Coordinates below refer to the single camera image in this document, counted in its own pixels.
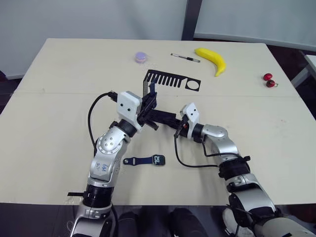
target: watch face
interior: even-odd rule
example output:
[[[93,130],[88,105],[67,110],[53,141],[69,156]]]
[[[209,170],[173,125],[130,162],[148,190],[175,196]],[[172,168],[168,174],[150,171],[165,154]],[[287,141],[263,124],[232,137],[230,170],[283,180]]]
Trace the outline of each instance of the watch face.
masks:
[[[165,159],[163,155],[153,155],[153,164],[154,165],[164,165]]]

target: banana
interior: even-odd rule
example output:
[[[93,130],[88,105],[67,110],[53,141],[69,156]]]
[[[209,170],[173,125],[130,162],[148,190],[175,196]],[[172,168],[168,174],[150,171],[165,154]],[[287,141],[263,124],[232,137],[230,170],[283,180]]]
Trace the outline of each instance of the banana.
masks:
[[[207,60],[213,62],[217,66],[217,72],[215,74],[216,77],[225,71],[226,63],[220,54],[211,51],[207,48],[197,48],[195,52],[198,56],[206,58]]]

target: purple round object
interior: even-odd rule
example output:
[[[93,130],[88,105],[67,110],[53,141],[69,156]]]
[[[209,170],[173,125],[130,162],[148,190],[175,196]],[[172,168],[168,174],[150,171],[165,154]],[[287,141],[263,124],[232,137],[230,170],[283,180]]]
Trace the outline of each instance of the purple round object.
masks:
[[[146,53],[143,52],[137,52],[135,54],[135,61],[137,63],[144,63],[146,61]]]

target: white wall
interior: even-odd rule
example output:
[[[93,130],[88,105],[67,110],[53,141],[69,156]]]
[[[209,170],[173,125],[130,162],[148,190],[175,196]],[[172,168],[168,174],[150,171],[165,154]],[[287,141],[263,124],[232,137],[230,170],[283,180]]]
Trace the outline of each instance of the white wall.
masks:
[[[195,37],[316,51],[316,0],[203,0]]]
[[[47,38],[180,40],[186,0],[0,0],[0,70],[23,75]]]

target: pen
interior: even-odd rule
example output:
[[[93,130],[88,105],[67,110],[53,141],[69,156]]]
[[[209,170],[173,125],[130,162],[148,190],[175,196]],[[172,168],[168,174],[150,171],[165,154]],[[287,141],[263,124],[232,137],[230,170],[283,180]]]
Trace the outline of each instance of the pen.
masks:
[[[194,59],[194,58],[190,58],[190,57],[185,57],[185,56],[181,56],[179,54],[176,54],[176,53],[171,53],[172,56],[175,56],[175,57],[178,57],[178,58],[184,58],[184,59],[187,59],[187,60],[190,60],[190,61],[193,61],[193,62],[197,62],[199,63],[200,60],[198,59]]]

